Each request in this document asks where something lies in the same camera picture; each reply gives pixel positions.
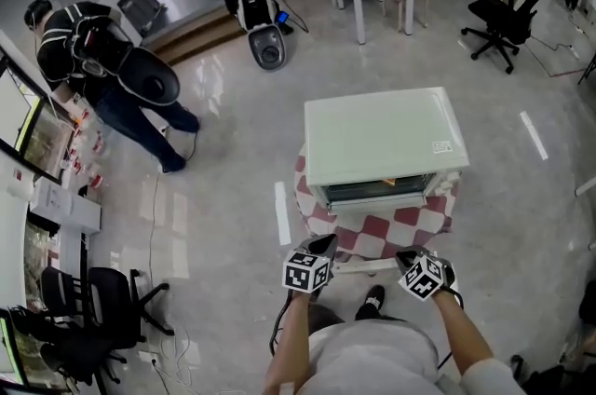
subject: checkered tablecloth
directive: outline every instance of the checkered tablecloth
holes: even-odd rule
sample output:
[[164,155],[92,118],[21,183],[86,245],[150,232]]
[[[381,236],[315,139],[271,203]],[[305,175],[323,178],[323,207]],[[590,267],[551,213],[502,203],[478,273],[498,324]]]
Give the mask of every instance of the checkered tablecloth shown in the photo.
[[345,262],[352,255],[363,259],[392,257],[403,246],[427,244],[434,236],[451,228],[451,213],[457,197],[455,184],[443,197],[427,197],[422,208],[328,214],[306,186],[306,157],[303,147],[296,161],[294,194],[298,211],[311,235],[335,233],[339,238],[336,260]]

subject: office chair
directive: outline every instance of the office chair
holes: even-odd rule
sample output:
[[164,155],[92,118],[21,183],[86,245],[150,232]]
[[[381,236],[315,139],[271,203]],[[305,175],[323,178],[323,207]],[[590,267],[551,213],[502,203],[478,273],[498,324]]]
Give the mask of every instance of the office chair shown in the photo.
[[508,64],[505,72],[511,74],[513,63],[505,48],[511,49],[514,56],[520,52],[516,45],[523,44],[532,34],[531,23],[536,14],[532,8],[538,1],[525,0],[518,9],[514,8],[515,0],[508,0],[507,4],[500,0],[480,0],[470,4],[467,8],[486,22],[487,29],[486,32],[482,32],[465,27],[462,34],[472,33],[488,41],[471,54],[472,60],[475,61],[482,52],[495,47]]
[[[139,276],[139,271],[131,270],[129,285],[126,276],[114,269],[92,267],[88,271],[88,287],[85,288],[88,291],[88,307],[85,310],[93,316],[95,324],[85,329],[116,339],[113,349],[132,348],[137,342],[146,341],[141,335],[141,319],[165,335],[174,335],[174,331],[163,327],[145,310],[145,306],[158,293],[169,289],[169,284],[159,284],[140,299],[135,282]],[[98,304],[94,303],[93,289]],[[80,279],[55,267],[46,267],[41,274],[41,296],[50,316],[72,317],[83,314]]]

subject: toaster oven label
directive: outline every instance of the toaster oven label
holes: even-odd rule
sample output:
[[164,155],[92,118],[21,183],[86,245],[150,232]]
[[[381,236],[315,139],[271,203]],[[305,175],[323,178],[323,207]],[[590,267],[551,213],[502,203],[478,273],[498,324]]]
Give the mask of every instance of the toaster oven label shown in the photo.
[[445,152],[453,152],[453,148],[451,147],[451,142],[448,140],[445,142],[433,142],[432,148],[434,153],[445,153]]

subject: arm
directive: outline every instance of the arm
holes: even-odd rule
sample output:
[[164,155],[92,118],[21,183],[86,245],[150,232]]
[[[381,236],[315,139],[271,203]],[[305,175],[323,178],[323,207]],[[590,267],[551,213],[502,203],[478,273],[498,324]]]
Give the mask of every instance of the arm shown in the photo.
[[293,383],[297,393],[309,378],[308,301],[310,294],[297,293],[288,307],[278,351],[264,380],[264,395],[278,395],[282,384]]
[[445,324],[449,347],[459,373],[463,375],[478,361],[492,359],[492,350],[455,298],[450,293],[438,291],[433,299]]

